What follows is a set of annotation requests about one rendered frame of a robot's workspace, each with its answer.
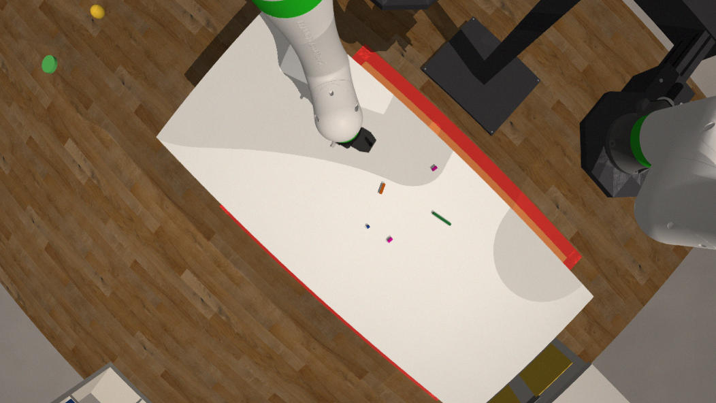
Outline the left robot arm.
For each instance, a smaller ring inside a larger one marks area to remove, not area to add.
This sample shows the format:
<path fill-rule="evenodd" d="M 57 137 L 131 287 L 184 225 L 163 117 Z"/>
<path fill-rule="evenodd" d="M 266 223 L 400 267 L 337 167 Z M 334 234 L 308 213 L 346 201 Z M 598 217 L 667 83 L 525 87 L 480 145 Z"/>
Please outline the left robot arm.
<path fill-rule="evenodd" d="M 634 202 L 650 238 L 716 250 L 716 96 L 674 105 L 683 89 L 640 99 L 636 113 L 615 119 L 606 134 L 611 163 L 625 174 L 649 172 Z"/>

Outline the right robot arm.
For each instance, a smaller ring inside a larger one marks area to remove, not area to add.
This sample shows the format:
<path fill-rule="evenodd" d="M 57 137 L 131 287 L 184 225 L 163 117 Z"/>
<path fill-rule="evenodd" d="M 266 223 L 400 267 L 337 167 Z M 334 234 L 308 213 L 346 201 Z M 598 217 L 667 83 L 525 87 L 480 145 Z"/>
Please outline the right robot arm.
<path fill-rule="evenodd" d="M 363 113 L 348 55 L 337 33 L 333 0 L 252 0 L 286 37 L 310 89 L 314 121 L 327 140 L 353 140 Z M 315 116 L 316 115 L 316 116 Z"/>

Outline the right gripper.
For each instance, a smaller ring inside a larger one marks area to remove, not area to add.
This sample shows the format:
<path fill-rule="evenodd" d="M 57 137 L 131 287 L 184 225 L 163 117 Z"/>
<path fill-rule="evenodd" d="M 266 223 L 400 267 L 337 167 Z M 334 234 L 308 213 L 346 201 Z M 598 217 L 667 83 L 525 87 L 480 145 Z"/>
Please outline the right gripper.
<path fill-rule="evenodd" d="M 359 133 L 353 140 L 345 143 L 332 142 L 331 147 L 333 148 L 335 144 L 350 145 L 344 147 L 350 148 L 352 146 L 360 152 L 370 152 L 371 148 L 374 146 L 375 141 L 376 138 L 372 135 L 371 131 L 368 131 L 367 129 L 361 127 Z"/>

